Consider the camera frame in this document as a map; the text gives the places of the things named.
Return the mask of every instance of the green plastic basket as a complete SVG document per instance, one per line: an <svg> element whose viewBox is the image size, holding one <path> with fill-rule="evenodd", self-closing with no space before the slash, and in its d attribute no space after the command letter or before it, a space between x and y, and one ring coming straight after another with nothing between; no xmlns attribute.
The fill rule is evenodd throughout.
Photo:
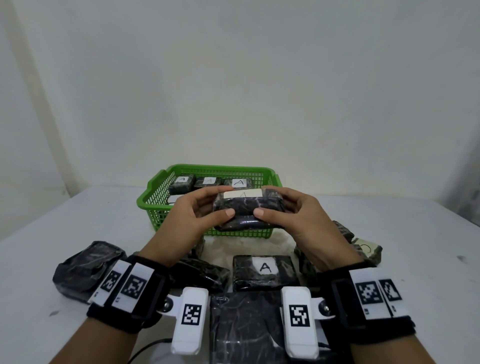
<svg viewBox="0 0 480 364"><path fill-rule="evenodd" d="M282 187L278 174L274 170L264 167L233 167L233 166L206 166L201 164L175 164L161 170L152 178L147 189L137 199L137 206L146 210L155 230L158 230L173 206L167 204L169 196L168 186L177 177L185 174L195 174L197 177L250 178L254 188L262 186ZM210 229L205 235L245 236L251 238L268 239L272 229L244 230L244 231L217 231Z"/></svg>

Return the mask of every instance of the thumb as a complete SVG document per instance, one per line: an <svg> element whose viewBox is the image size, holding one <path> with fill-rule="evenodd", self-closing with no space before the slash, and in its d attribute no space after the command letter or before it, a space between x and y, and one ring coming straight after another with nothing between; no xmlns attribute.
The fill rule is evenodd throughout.
<svg viewBox="0 0 480 364"><path fill-rule="evenodd" d="M227 222L235 215L235 210L232 208L227 208L225 210L218 210L212 212L202 218L198 219L200 227L207 231L209 228L212 228L217 225L221 225L224 222Z"/></svg>
<svg viewBox="0 0 480 364"><path fill-rule="evenodd" d="M290 226L291 216L289 216L289 214L285 212L258 207L253 210L253 214L256 218L259 218L260 220L269 222L271 224L280 225L284 228L288 228Z"/></svg>

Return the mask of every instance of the white plastic device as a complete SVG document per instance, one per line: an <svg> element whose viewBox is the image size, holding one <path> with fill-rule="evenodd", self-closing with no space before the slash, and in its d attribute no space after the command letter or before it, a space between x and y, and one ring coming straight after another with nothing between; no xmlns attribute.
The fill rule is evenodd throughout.
<svg viewBox="0 0 480 364"><path fill-rule="evenodd" d="M307 287L283 287L282 310L285 350L298 359L316 359L319 354L315 320L334 318L322 297L312 298Z"/></svg>
<svg viewBox="0 0 480 364"><path fill-rule="evenodd" d="M205 288L185 287L180 297L167 296L160 313L177 319L171 346L173 354L198 354L208 306L208 290Z"/></svg>

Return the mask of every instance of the table surface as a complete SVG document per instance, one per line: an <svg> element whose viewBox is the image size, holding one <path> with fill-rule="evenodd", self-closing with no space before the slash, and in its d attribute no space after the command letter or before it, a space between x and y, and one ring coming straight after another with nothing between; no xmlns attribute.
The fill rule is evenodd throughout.
<svg viewBox="0 0 480 364"><path fill-rule="evenodd" d="M136 206L142 192L92 187L0 242L0 362L48 363L80 326L87 306L57 292L55 268L94 240L113 243L127 254L140 250L154 233L146 212ZM402 292L418 337L434 360L479 362L480 228L430 200L316 197L330 218L384 247L382 266ZM216 237L207 239L202 258L230 267L233 255L290 255L293 247L282 230L267 241ZM164 317L143 330L136 349L171 337L174 323ZM155 356L145 353L138 363L158 363ZM201 355L187 361L207 357L208 334ZM170 357L168 362L181 361Z"/></svg>

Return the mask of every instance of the qr code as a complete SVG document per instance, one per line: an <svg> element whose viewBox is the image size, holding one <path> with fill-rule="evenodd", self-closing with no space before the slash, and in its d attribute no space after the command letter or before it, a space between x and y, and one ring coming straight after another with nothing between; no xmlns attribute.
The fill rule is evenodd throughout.
<svg viewBox="0 0 480 364"><path fill-rule="evenodd" d="M291 304L288 307L290 309L291 326L310 326L310 320L308 318L308 308L306 304Z"/></svg>
<svg viewBox="0 0 480 364"><path fill-rule="evenodd" d="M138 300L146 284L145 279L130 274L120 293Z"/></svg>
<svg viewBox="0 0 480 364"><path fill-rule="evenodd" d="M379 279L378 280L384 289L385 295L389 301L400 301L402 296L398 293L395 284L391 279Z"/></svg>
<svg viewBox="0 0 480 364"><path fill-rule="evenodd" d="M119 272L111 270L107 276L107 279L105 279L100 288L104 291L110 292L113 286L115 286L115 283L117 283L117 281L119 280L120 276L121 274Z"/></svg>
<svg viewBox="0 0 480 364"><path fill-rule="evenodd" d="M377 283L370 282L355 283L362 304L382 303L383 299L378 290Z"/></svg>
<svg viewBox="0 0 480 364"><path fill-rule="evenodd" d="M199 325L201 312L201 304L186 304L181 318L182 325Z"/></svg>

